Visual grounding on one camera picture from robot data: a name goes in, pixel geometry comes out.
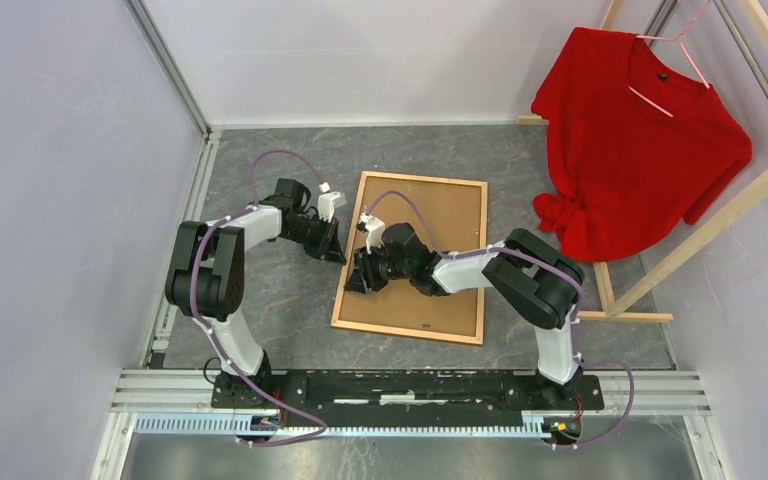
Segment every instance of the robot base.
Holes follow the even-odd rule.
[[[563,387],[515,370],[287,370],[269,382],[267,391],[332,427],[517,426],[523,411],[575,411],[579,395],[584,410],[605,408],[598,377],[581,374]],[[211,407],[267,405],[239,378],[217,377]],[[314,426],[296,415],[286,422]]]

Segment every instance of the pink hanger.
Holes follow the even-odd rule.
[[[702,75],[702,72],[699,70],[699,67],[696,66],[696,62],[693,61],[693,58],[690,56],[690,53],[687,51],[687,48],[684,46],[684,37],[687,36],[687,32],[690,30],[690,27],[692,27],[697,20],[699,20],[699,16],[702,15],[702,12],[705,11],[706,8],[708,8],[708,5],[711,4],[713,0],[707,0],[705,2],[705,5],[702,5],[702,8],[699,9],[698,12],[696,12],[696,15],[690,20],[690,22],[687,24],[684,29],[682,29],[681,32],[679,32],[678,35],[675,37],[650,37],[648,35],[638,35],[637,38],[643,38],[647,40],[661,40],[665,42],[674,42],[678,40],[678,44],[681,46],[681,50],[684,52],[684,56],[687,57],[687,60],[690,62],[690,65],[693,67],[694,70],[696,70],[696,74],[699,75],[699,78],[702,80],[702,84],[705,85],[705,88],[711,88],[711,85],[708,83],[708,80],[705,80],[705,76]],[[668,112],[666,109],[661,107],[660,105],[656,104],[652,100],[649,100],[645,96],[643,96],[642,93],[635,90],[631,85],[628,86],[628,89],[632,91],[635,95],[642,98],[646,101],[649,105],[652,105],[653,107],[657,108],[661,112],[663,112],[668,117],[672,117],[673,114]]]

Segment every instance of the corkboard with wooden frame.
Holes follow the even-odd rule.
[[[487,182],[363,172],[351,225],[356,225],[361,211],[387,190],[402,192],[416,203],[440,248],[462,252],[486,246]],[[388,226],[410,223],[420,240],[433,248],[421,222],[403,199],[390,195],[372,213]],[[483,288],[426,297],[407,280],[391,280],[374,294],[347,292],[352,252],[364,244],[360,232],[349,235],[348,263],[340,273],[331,326],[469,345],[484,343]]]

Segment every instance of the red shirt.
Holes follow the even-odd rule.
[[[634,255],[680,219],[695,223],[752,155],[713,86],[671,70],[633,33],[573,30],[531,109],[549,121],[558,190],[534,199],[540,228],[579,261]]]

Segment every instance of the gray floor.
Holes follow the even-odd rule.
[[[222,134],[205,199],[203,219],[238,211],[252,198],[248,169],[262,151],[287,148],[318,166],[332,188],[346,194],[340,240],[345,245],[360,174],[364,170],[455,177],[489,182],[488,239],[503,239],[516,227],[537,231],[532,198],[554,191],[546,167],[543,127],[440,126],[232,130]],[[262,161],[258,193],[271,193],[279,176],[315,189],[307,167],[287,156]],[[552,235],[538,233],[557,245]],[[598,310],[592,269],[586,265],[586,308]],[[614,288],[622,292],[642,275],[637,257],[611,262]],[[340,275],[337,264],[321,263],[296,245],[260,245],[246,257],[243,312],[252,334],[276,368],[535,368],[532,328],[495,290],[486,296],[485,341],[481,347],[337,330],[330,319]],[[653,311],[647,295],[632,310]],[[669,368],[660,326],[585,322],[581,344],[590,361],[621,359],[635,368]],[[175,321],[164,366],[201,367],[213,351],[204,334],[181,317]]]

